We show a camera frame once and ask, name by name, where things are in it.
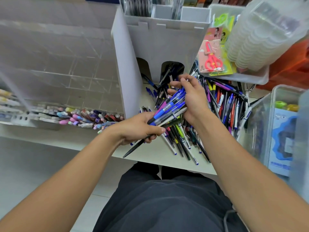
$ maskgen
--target scissors packaging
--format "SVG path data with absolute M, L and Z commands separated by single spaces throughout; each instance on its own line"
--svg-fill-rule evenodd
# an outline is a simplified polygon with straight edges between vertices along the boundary
M 221 72 L 224 70 L 220 40 L 203 40 L 197 56 L 200 73 Z

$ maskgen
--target scissors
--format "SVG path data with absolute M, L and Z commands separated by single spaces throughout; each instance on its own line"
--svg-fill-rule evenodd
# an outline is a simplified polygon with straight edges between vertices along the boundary
M 207 52 L 212 52 L 211 44 L 209 43 L 209 41 L 206 42 L 206 50 L 207 50 Z M 205 68 L 209 72 L 213 72 L 217 68 L 222 68 L 222 66 L 223 66 L 223 62 L 220 59 L 218 59 L 214 55 L 214 53 L 208 54 L 208 58 L 205 62 Z

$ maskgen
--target left hand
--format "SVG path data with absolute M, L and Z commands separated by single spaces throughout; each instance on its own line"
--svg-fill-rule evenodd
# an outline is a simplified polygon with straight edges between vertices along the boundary
M 106 130 L 115 132 L 121 139 L 122 145 L 143 139 L 149 134 L 154 134 L 145 140 L 145 142 L 151 143 L 152 140 L 156 139 L 156 135 L 160 136 L 165 132 L 165 128 L 147 124 L 148 120 L 154 115 L 155 112 L 143 112 L 130 119 L 111 125 Z

